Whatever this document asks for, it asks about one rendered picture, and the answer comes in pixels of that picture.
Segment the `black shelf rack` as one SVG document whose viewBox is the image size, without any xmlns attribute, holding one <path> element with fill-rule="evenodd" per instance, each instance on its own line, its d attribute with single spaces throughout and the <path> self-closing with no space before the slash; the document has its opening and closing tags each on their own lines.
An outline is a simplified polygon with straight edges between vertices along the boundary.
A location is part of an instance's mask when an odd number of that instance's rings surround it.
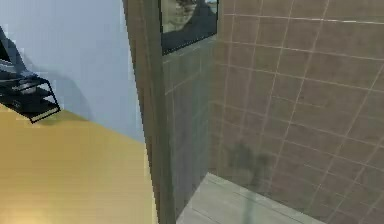
<svg viewBox="0 0 384 224">
<path fill-rule="evenodd" d="M 0 26 L 0 104 L 36 123 L 61 111 L 50 82 L 28 70 Z"/>
</svg>

